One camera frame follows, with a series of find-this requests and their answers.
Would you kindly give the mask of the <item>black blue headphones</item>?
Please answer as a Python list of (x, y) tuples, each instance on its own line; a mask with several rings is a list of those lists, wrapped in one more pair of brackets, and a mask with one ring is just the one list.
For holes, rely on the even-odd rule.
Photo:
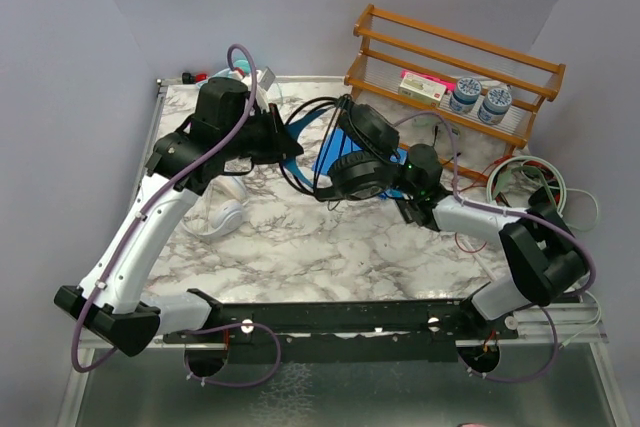
[(348, 94), (335, 99), (333, 106), (336, 119), (325, 140), (332, 142), (340, 130), (342, 139), (358, 149), (339, 154), (331, 163), (326, 171), (330, 185), (321, 187), (317, 178), (307, 179), (295, 160), (286, 161), (284, 168), (309, 185), (319, 202), (362, 201), (387, 193), (402, 197), (399, 132), (376, 109), (355, 102)]

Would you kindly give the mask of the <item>white over-ear headphones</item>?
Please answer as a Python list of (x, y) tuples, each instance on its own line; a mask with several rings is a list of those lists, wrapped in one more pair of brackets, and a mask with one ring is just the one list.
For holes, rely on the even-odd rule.
[(182, 218), (181, 227), (200, 241), (216, 241), (241, 227), (248, 200), (239, 176), (217, 177)]

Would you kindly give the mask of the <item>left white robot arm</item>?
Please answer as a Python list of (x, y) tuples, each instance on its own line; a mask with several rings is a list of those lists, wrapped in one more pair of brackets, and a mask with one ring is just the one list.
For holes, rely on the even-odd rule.
[(157, 335), (189, 331), (206, 342), (220, 332), (213, 299), (190, 290), (143, 297), (152, 267), (185, 214), (231, 160), (275, 164), (302, 154), (278, 109), (259, 100), (248, 79), (213, 77), (199, 90), (195, 111), (159, 138), (134, 203), (95, 267), (76, 286), (62, 286), (54, 303), (128, 356)]

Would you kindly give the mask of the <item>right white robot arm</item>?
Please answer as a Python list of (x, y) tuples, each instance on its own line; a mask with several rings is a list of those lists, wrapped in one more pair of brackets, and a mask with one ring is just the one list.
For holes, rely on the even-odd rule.
[(502, 248), (508, 272), (462, 302), (459, 325), (467, 336), (483, 337), (507, 313), (549, 305), (591, 272), (592, 261), (552, 207), (508, 209), (465, 199), (441, 184), (442, 166), (426, 144), (412, 146), (390, 170), (406, 223)]

